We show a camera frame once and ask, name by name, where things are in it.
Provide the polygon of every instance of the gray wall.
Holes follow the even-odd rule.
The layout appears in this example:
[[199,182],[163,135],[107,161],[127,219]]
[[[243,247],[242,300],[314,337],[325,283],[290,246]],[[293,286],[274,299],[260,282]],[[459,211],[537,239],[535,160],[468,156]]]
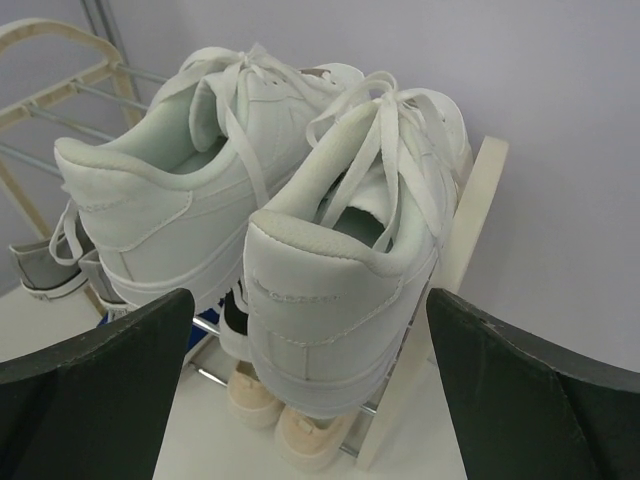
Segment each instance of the gray wall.
[[[0,1],[0,24],[27,17],[53,18],[88,28],[78,0]],[[0,108],[53,85],[97,63],[99,59],[99,55],[92,50],[56,37],[37,37],[21,42],[0,56]],[[124,131],[119,109],[100,99],[83,96],[57,106],[55,111],[82,119],[112,134]],[[64,127],[33,119],[1,132],[0,141],[55,163],[53,141],[69,135],[82,138]],[[67,200],[67,195],[60,190],[61,181],[15,160],[3,160],[48,224],[55,226]],[[5,247],[11,243],[35,240],[35,234],[0,192],[0,294],[17,282]]]
[[111,2],[132,63],[160,73],[259,41],[291,64],[451,95],[474,148],[485,134],[512,146],[463,295],[640,371],[637,0]]

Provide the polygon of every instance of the shoe tongue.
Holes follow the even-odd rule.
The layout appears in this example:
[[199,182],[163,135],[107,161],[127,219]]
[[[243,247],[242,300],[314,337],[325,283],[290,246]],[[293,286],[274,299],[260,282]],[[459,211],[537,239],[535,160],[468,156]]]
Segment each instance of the shoe tongue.
[[224,88],[222,75],[222,72],[217,72],[202,77],[189,107],[189,132],[198,152],[206,152],[218,137],[227,136],[218,122],[216,108],[216,97],[222,95]]
[[351,197],[349,207],[368,212],[385,228],[391,220],[391,203],[382,161],[377,159]]

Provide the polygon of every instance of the shoe rack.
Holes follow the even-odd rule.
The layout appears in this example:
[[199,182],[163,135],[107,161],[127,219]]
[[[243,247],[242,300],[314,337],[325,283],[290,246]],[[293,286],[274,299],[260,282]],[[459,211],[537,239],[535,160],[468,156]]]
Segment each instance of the shoe rack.
[[[100,63],[73,75],[41,92],[9,105],[0,110],[0,131],[31,117],[42,118],[62,124],[71,130],[110,141],[108,134],[71,118],[66,118],[48,110],[50,107],[75,95],[94,95],[117,103],[122,108],[129,127],[138,123],[147,107],[135,96],[133,79],[141,79],[156,84],[166,82],[166,78],[126,65],[122,55],[108,41],[84,32],[71,25],[52,20],[27,19],[0,27],[0,56],[11,45],[27,38],[43,35],[58,35],[72,42],[92,47],[99,51],[103,59]],[[106,92],[93,85],[110,80],[115,93]],[[430,284],[423,292],[414,318],[407,329],[405,340],[396,363],[381,390],[374,399],[360,407],[360,419],[354,429],[360,429],[358,444],[345,443],[341,450],[355,458],[356,466],[368,470],[379,453],[383,443],[400,420],[407,404],[414,396],[418,382],[426,375],[437,374],[437,362],[433,353],[431,335],[426,317],[425,299],[427,290],[442,287],[457,293],[469,266],[471,256],[482,231],[489,208],[502,175],[506,161],[508,144],[505,141],[485,137],[475,160],[474,168],[460,199],[453,219],[453,226],[442,255],[436,265]],[[50,175],[60,177],[55,165],[29,155],[19,148],[0,142],[0,156],[23,162]],[[0,186],[27,224],[39,238],[47,238],[51,230],[6,168],[0,157]],[[99,306],[95,295],[87,289],[87,297],[96,308]],[[198,351],[214,348],[217,342],[211,340],[219,336],[219,329],[204,318],[193,319],[194,326],[207,332],[198,347],[192,349],[185,360],[185,368],[194,369],[208,380],[226,386],[223,375],[217,374],[198,363]]]

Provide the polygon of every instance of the shoelace bow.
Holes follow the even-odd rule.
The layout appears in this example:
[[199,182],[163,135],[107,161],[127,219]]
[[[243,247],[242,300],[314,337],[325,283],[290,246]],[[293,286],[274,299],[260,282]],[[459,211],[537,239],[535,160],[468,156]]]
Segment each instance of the shoelace bow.
[[442,173],[452,175],[454,181],[459,183],[453,164],[451,146],[440,112],[429,99],[427,90],[416,88],[398,91],[397,82],[391,74],[387,72],[373,73],[356,87],[341,94],[324,113],[309,124],[307,140],[315,147],[318,143],[316,128],[319,122],[330,118],[334,118],[338,122],[340,117],[352,108],[355,99],[360,98],[363,93],[372,91],[383,92],[379,98],[373,100],[378,105],[373,124],[355,159],[337,187],[335,195],[329,201],[320,225],[332,228],[336,224],[340,215],[347,208],[358,185],[373,165],[378,153],[381,153],[391,203],[391,219],[373,246],[374,250],[385,251],[396,229],[400,177],[415,199],[439,248],[441,245],[437,240],[442,230],[442,220],[437,203],[426,187],[422,166],[416,163],[411,156],[400,135],[399,128],[400,119],[404,118],[423,132],[431,144]]
[[[261,208],[269,201],[262,166],[255,149],[231,109],[238,89],[240,72],[244,69],[251,69],[265,83],[268,81],[266,72],[270,72],[291,84],[318,111],[321,111],[324,106],[319,103],[313,93],[319,88],[322,89],[323,84],[316,82],[312,85],[308,76],[267,54],[266,50],[257,44],[248,53],[209,47],[198,50],[187,58],[180,67],[180,73],[160,88],[151,102],[149,111],[153,110],[161,101],[203,81],[204,77],[212,71],[220,71],[221,67],[223,68],[222,91],[216,95],[218,124],[243,162],[255,193],[258,208]],[[331,90],[328,82],[326,90]],[[83,255],[82,246],[76,234],[77,215],[78,206],[73,200],[69,200],[49,243],[49,252],[61,265],[73,265]],[[57,244],[63,232],[71,247],[72,257],[70,259],[62,258],[57,253]]]

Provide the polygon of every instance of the black and white shoe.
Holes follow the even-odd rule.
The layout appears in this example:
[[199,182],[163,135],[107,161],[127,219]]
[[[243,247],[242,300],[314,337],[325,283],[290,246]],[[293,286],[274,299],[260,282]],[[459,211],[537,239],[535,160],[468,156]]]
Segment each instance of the black and white shoe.
[[227,293],[220,315],[220,344],[225,352],[238,360],[250,362],[247,321],[249,305],[242,279]]

